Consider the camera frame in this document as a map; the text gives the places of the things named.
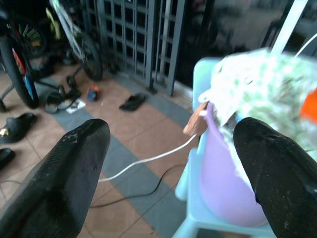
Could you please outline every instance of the brown cloth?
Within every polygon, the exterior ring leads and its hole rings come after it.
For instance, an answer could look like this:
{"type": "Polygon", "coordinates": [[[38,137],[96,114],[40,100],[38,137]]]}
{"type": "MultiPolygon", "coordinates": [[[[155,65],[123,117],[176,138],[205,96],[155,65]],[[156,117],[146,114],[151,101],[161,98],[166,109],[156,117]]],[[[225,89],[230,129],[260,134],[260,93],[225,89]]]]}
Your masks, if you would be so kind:
{"type": "Polygon", "coordinates": [[[200,112],[206,110],[208,102],[202,103],[189,118],[187,125],[183,129],[183,133],[189,136],[202,135],[208,128],[207,122],[200,112]]]}

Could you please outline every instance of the black cable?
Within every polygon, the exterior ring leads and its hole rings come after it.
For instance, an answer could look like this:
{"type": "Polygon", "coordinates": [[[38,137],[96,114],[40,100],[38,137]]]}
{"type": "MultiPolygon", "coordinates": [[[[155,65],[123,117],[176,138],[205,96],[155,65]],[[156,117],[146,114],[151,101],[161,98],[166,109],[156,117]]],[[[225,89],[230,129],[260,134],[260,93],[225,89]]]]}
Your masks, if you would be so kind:
{"type": "Polygon", "coordinates": [[[149,193],[146,193],[146,194],[140,194],[140,195],[127,196],[127,197],[124,197],[124,198],[121,198],[121,199],[118,199],[118,200],[115,200],[115,201],[112,201],[112,202],[109,202],[109,203],[105,203],[105,204],[102,204],[102,205],[91,206],[90,208],[106,207],[106,206],[110,206],[110,205],[112,205],[114,203],[121,202],[121,201],[124,201],[124,200],[127,200],[127,199],[150,196],[150,195],[152,195],[153,193],[155,193],[157,191],[157,189],[159,188],[159,185],[161,184],[163,178],[165,177],[165,175],[169,171],[171,171],[172,169],[175,169],[177,167],[184,167],[184,166],[185,166],[185,164],[175,165],[175,166],[169,168],[168,170],[166,170],[164,172],[164,174],[160,177],[158,184],[156,185],[156,187],[154,188],[154,190],[152,192],[149,192],[149,193]]]}
{"type": "Polygon", "coordinates": [[[4,181],[1,181],[0,184],[1,184],[1,183],[4,183],[4,182],[13,182],[13,183],[17,183],[17,184],[19,184],[19,185],[22,184],[22,183],[20,183],[20,182],[18,182],[18,181],[14,181],[14,180],[4,180],[4,181]]]}

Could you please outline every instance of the bicycle wheel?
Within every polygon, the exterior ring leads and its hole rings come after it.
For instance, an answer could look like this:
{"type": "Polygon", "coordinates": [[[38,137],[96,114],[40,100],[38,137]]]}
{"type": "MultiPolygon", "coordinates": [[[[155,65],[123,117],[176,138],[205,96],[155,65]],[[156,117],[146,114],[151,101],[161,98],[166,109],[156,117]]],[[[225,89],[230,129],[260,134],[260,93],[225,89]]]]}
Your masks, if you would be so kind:
{"type": "Polygon", "coordinates": [[[15,16],[14,23],[23,37],[24,43],[27,44],[28,57],[41,56],[47,49],[48,41],[40,27],[35,22],[21,16],[15,16]]]}
{"type": "Polygon", "coordinates": [[[34,83],[29,80],[23,57],[19,50],[14,48],[7,36],[0,39],[0,51],[6,74],[22,102],[30,107],[39,106],[39,98],[34,83]]]}
{"type": "Polygon", "coordinates": [[[94,41],[86,33],[81,33],[79,43],[85,55],[82,59],[85,73],[92,81],[100,81],[103,76],[103,66],[94,41]]]}

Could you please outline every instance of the metal gate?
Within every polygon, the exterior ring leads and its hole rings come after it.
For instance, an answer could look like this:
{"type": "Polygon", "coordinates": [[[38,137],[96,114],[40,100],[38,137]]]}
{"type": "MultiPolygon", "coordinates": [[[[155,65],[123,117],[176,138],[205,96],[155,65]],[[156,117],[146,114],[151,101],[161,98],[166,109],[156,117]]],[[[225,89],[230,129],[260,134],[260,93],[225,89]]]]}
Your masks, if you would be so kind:
{"type": "Polygon", "coordinates": [[[78,24],[98,41],[105,59],[146,87],[172,95],[185,2],[80,0],[78,24]]]}

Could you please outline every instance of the cable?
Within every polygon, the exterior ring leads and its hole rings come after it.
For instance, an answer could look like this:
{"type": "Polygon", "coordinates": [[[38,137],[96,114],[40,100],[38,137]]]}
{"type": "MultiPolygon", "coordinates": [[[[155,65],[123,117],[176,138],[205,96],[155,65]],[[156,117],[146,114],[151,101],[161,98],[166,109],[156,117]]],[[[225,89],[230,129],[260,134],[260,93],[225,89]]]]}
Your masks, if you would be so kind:
{"type": "Polygon", "coordinates": [[[166,175],[169,171],[171,171],[172,169],[175,169],[175,168],[177,168],[177,167],[184,167],[184,166],[185,166],[185,164],[175,165],[175,166],[169,168],[168,170],[166,170],[166,171],[164,172],[164,174],[160,177],[158,184],[156,185],[156,187],[154,188],[154,190],[153,190],[152,192],[149,192],[149,193],[146,193],[146,194],[140,194],[140,195],[127,196],[127,197],[124,197],[124,198],[121,198],[121,199],[119,199],[119,200],[115,200],[115,201],[113,201],[113,202],[109,202],[109,203],[106,203],[106,204],[91,206],[90,208],[106,207],[106,206],[110,206],[110,205],[112,205],[112,204],[114,204],[114,203],[121,202],[121,201],[124,201],[124,200],[127,200],[127,199],[150,196],[150,195],[152,195],[153,193],[155,193],[155,192],[157,191],[157,189],[159,188],[159,185],[161,184],[163,178],[165,177],[165,175],[166,175]]]}
{"type": "Polygon", "coordinates": [[[131,168],[134,165],[141,164],[141,163],[146,163],[146,162],[153,161],[153,160],[157,160],[157,159],[162,158],[164,156],[170,155],[170,154],[172,154],[172,153],[174,153],[174,152],[176,152],[178,150],[181,150],[184,147],[186,147],[195,137],[196,137],[196,135],[193,135],[185,144],[183,144],[183,145],[181,145],[181,146],[179,146],[179,147],[177,147],[177,148],[175,148],[173,150],[165,152],[165,153],[163,153],[161,155],[157,155],[157,156],[152,157],[152,158],[136,161],[136,162],[130,164],[129,166],[127,166],[125,169],[121,170],[116,175],[114,175],[112,177],[109,177],[109,178],[102,178],[102,179],[98,180],[98,182],[110,181],[110,180],[115,179],[116,177],[120,176],[121,174],[123,174],[125,171],[127,171],[129,168],[131,168]]]}
{"type": "Polygon", "coordinates": [[[21,185],[22,183],[18,182],[18,181],[14,181],[14,180],[4,180],[4,181],[1,181],[0,183],[4,183],[4,182],[13,182],[13,183],[17,183],[19,185],[21,185]]]}
{"type": "Polygon", "coordinates": [[[314,34],[302,47],[301,49],[295,54],[295,58],[306,48],[307,45],[309,45],[310,42],[312,42],[317,37],[317,33],[314,34]]]}

